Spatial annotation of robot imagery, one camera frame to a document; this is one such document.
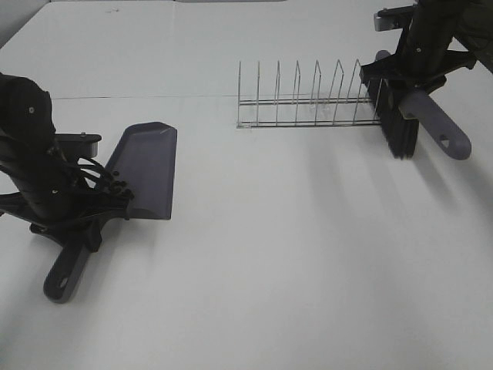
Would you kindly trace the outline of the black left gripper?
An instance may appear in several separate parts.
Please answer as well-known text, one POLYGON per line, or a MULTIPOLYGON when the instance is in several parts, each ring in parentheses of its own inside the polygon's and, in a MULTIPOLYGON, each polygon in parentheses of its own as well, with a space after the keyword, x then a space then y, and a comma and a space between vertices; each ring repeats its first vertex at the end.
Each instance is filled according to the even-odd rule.
POLYGON ((33 80, 1 76, 1 172, 17 191, 1 196, 1 211, 29 221, 30 231, 62 247, 90 253, 102 243, 99 220, 129 219, 129 199, 96 193, 81 160, 67 160, 55 139, 52 99, 33 80))

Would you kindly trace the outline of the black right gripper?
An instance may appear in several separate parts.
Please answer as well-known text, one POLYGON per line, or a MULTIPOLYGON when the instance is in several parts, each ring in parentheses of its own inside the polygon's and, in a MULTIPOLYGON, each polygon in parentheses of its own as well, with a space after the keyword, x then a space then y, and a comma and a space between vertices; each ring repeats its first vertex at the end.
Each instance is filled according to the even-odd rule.
POLYGON ((458 23, 469 1, 418 1, 405 40, 396 51, 396 59, 380 59, 361 66, 363 82, 371 79, 402 81, 435 91, 446 82, 446 75, 460 68, 473 69, 473 52, 449 50, 458 23))

